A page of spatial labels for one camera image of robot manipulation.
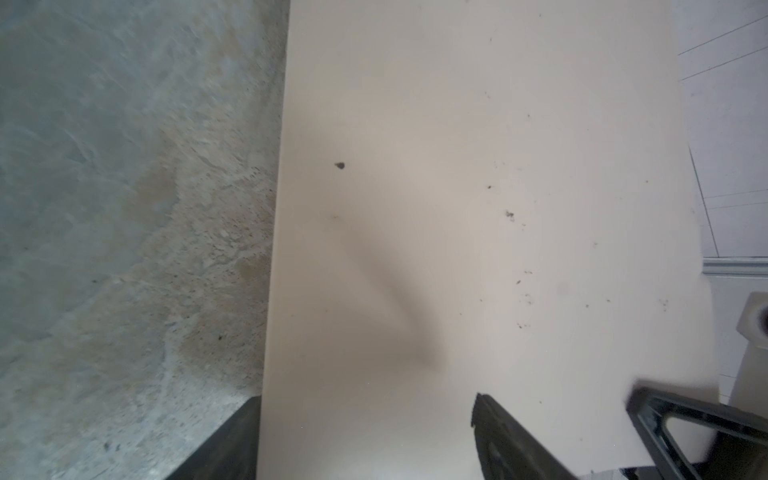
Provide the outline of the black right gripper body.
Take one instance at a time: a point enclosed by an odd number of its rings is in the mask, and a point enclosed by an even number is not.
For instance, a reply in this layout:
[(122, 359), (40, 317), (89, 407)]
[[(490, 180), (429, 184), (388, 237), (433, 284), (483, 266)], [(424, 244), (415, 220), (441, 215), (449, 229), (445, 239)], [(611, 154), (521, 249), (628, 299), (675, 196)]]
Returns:
[(765, 479), (767, 420), (735, 407), (640, 387), (626, 411), (652, 465), (631, 479)]

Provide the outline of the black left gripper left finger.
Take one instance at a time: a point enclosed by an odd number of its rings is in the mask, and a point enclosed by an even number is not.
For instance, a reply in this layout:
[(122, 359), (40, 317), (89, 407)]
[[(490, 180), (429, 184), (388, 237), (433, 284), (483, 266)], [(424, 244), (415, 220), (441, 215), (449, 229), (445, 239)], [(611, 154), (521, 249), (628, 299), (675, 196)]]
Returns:
[(248, 399), (167, 480), (254, 480), (261, 400)]

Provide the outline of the beige cardboard folder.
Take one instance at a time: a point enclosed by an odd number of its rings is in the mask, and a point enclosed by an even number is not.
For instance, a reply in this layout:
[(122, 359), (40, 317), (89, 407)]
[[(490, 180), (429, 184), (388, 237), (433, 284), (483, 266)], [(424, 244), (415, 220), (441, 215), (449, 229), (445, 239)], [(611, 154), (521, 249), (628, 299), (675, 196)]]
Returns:
[(666, 1), (291, 4), (257, 475), (477, 479), (475, 397), (576, 475), (716, 402)]

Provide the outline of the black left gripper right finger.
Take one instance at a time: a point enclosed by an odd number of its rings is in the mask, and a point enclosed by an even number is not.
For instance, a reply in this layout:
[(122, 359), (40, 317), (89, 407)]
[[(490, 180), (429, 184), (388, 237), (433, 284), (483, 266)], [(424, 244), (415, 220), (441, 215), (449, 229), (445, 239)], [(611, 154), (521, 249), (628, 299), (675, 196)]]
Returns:
[(471, 427), (485, 480), (575, 479), (492, 396), (477, 394)]

